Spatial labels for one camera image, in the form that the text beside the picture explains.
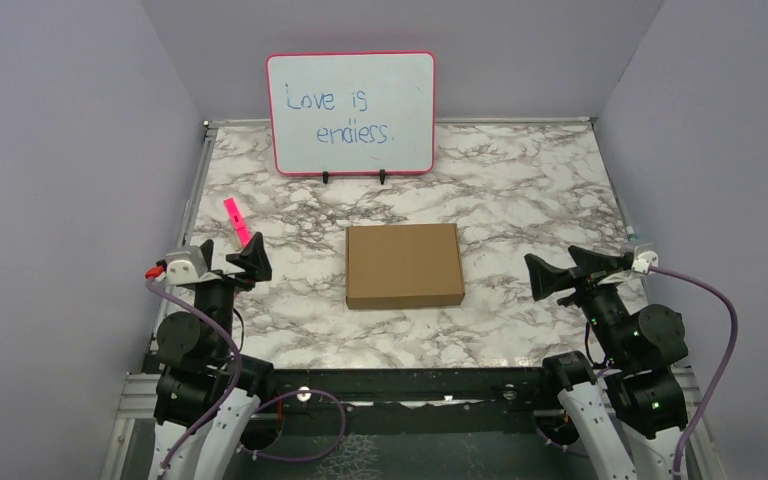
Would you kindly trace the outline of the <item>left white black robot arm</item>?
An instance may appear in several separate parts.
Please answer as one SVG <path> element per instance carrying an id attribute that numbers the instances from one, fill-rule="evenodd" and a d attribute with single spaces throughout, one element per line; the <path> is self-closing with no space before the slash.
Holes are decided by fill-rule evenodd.
<path id="1" fill-rule="evenodd" d="M 214 243 L 173 250 L 146 272 L 145 286 L 177 306 L 157 328 L 152 479 L 220 479 L 255 411 L 274 397 L 272 363 L 247 356 L 233 339 L 243 323 L 238 294 L 272 278 L 261 233 L 212 266 Z"/>

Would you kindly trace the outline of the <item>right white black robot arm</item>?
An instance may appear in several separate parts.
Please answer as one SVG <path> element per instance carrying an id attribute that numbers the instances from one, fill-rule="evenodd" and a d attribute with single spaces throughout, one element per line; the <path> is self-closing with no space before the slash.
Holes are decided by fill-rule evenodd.
<path id="1" fill-rule="evenodd" d="M 575 306 L 605 355 L 597 377 L 585 354 L 547 357 L 537 380 L 539 398 L 562 407 L 600 479 L 679 479 L 676 452 L 688 425 L 683 390 L 672 367 L 688 347 L 681 315 L 660 304 L 631 313 L 620 284 L 652 273 L 659 263 L 651 248 L 619 256 L 571 246 L 574 265 L 556 267 L 535 254 L 524 257 L 532 297 L 561 293 L 561 307 Z"/>

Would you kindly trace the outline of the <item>brown cardboard box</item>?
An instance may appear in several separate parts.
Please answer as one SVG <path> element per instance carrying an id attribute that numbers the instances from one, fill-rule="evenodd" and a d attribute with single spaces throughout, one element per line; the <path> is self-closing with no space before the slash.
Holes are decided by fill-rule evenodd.
<path id="1" fill-rule="evenodd" d="M 453 223 L 350 226 L 345 260 L 351 310 L 454 307 L 466 295 Z"/>

